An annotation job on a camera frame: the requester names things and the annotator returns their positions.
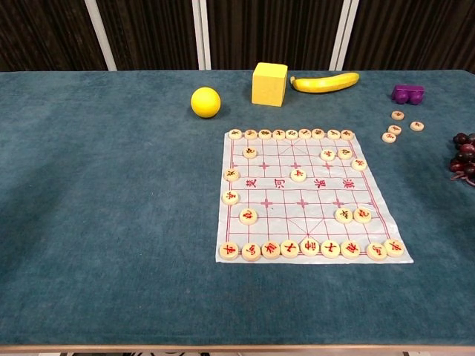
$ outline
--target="toy banana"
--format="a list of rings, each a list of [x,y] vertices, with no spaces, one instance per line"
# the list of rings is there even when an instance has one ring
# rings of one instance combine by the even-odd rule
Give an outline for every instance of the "toy banana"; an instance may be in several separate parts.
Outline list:
[[[300,78],[290,77],[290,84],[294,89],[304,93],[329,93],[330,91],[345,89],[356,84],[359,80],[358,73],[344,73],[337,76],[324,78]]]

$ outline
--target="yellow block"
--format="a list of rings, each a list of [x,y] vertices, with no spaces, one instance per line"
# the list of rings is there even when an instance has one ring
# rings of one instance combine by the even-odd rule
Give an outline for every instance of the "yellow block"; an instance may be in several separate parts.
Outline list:
[[[258,63],[252,74],[252,104],[282,106],[287,66]]]

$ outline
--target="teal tablecloth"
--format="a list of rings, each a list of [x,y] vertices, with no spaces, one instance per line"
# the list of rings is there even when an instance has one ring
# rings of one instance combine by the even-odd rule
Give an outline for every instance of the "teal tablecloth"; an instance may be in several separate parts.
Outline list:
[[[0,74],[0,344],[475,345],[475,189],[447,169],[451,137],[475,131],[475,76],[361,72],[337,93],[287,88],[282,108],[252,105],[251,83]],[[398,83],[423,103],[391,102]],[[214,119],[189,107],[203,85]],[[396,109],[404,132],[384,144]],[[223,133],[315,126],[357,133],[414,264],[214,261]]]

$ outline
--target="chinese character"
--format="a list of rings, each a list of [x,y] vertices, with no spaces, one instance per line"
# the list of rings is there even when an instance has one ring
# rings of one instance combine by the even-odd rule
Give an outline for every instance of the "chinese character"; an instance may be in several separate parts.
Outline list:
[[[378,256],[381,256],[381,247],[373,246],[373,250],[376,251],[376,253],[378,254]]]
[[[230,245],[226,245],[224,249],[226,250],[226,254],[232,254],[234,251],[236,251],[235,248]]]
[[[317,188],[320,188],[320,187],[326,187],[327,184],[325,183],[325,181],[322,179],[322,180],[318,180],[318,179],[315,179],[313,181],[315,183],[315,185],[317,186]]]
[[[284,187],[284,183],[285,183],[285,179],[274,179],[274,183],[275,183],[275,187],[276,188],[285,188]]]
[[[285,246],[287,248],[287,252],[292,252],[293,248],[297,248],[297,246],[294,246],[294,243],[291,243],[290,245]]]
[[[269,252],[270,254],[272,252],[274,252],[274,250],[277,248],[276,245],[272,244],[272,243],[268,243],[267,246],[266,246],[266,251]]]
[[[254,187],[254,188],[255,188],[255,183],[256,183],[256,181],[257,181],[257,179],[254,179],[254,180],[248,179],[248,180],[246,181],[246,186],[248,186],[248,187]]]
[[[358,251],[358,247],[356,247],[354,243],[349,243],[347,246],[347,250],[351,252],[352,254],[354,254],[355,252]]]
[[[316,250],[317,249],[317,245],[315,243],[311,243],[310,241],[307,241],[305,243],[305,248],[307,250]]]
[[[355,183],[353,183],[353,181],[351,179],[343,179],[343,186],[345,188],[354,188]]]

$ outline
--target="purple block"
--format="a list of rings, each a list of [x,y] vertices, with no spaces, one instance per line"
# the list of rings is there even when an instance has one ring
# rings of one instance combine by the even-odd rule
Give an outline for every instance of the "purple block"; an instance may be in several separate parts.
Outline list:
[[[421,85],[394,85],[393,100],[396,100],[398,104],[405,104],[409,102],[412,105],[418,105],[424,99],[424,87]]]

